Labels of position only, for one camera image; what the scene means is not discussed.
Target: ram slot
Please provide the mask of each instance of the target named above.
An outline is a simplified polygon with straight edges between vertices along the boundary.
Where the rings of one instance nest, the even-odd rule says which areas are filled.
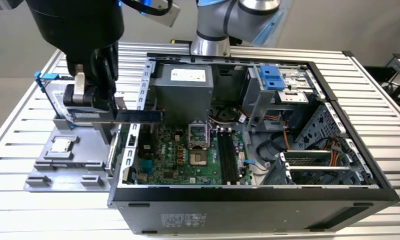
[[[222,184],[236,184],[238,181],[237,164],[232,135],[228,131],[217,133],[217,150]]]

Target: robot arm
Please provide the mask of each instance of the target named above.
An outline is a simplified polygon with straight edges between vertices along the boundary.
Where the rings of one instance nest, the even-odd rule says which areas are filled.
[[[190,54],[228,56],[228,36],[266,44],[282,13],[280,0],[198,0],[196,40]]]
[[[13,9],[21,2],[0,0],[0,10]],[[117,40],[124,33],[121,5],[162,16],[173,1],[168,1],[164,9],[144,5],[145,0],[26,0],[26,3],[42,38],[65,53],[74,84],[68,84],[62,102],[73,119],[80,118],[76,114],[82,116],[86,112],[98,113],[102,120],[114,120]]]
[[[0,10],[16,8],[22,0],[0,0]],[[117,40],[124,33],[121,2],[154,16],[166,8],[149,7],[150,0],[26,0],[42,38],[66,55],[74,84],[66,86],[64,105],[73,115],[98,113],[117,117],[114,100],[118,78]],[[264,44],[277,25],[280,0],[198,0],[197,37],[190,54],[228,56],[228,36]]]

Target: open computer tower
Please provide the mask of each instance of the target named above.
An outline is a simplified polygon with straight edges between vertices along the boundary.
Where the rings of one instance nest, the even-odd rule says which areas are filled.
[[[332,232],[400,201],[313,62],[149,54],[137,109],[165,118],[122,125],[134,234]]]

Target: printed label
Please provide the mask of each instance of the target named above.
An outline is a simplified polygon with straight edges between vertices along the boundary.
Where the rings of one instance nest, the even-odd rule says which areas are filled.
[[[244,124],[245,120],[246,120],[246,115],[241,114],[241,116],[238,118],[238,122]]]
[[[172,69],[170,81],[205,82],[206,71],[200,69]]]
[[[206,213],[161,213],[161,223],[165,228],[202,228]]]
[[[73,115],[76,118],[81,118],[81,119],[98,119],[100,118],[98,113],[76,112]]]

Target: aluminum extrusion table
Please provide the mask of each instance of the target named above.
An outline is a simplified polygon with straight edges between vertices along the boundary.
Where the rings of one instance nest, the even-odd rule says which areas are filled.
[[[120,43],[116,95],[134,108],[146,53],[188,54],[186,44]],[[236,46],[230,55],[313,61],[345,110],[353,127],[400,196],[400,108],[354,57],[341,51],[293,50]],[[56,52],[44,73],[66,74],[65,56]],[[400,203],[336,233],[290,235],[222,234],[132,235],[120,213],[108,209],[108,193],[25,192],[49,134],[54,112],[33,83],[0,128],[0,239],[129,238],[129,239],[333,239],[400,240]]]

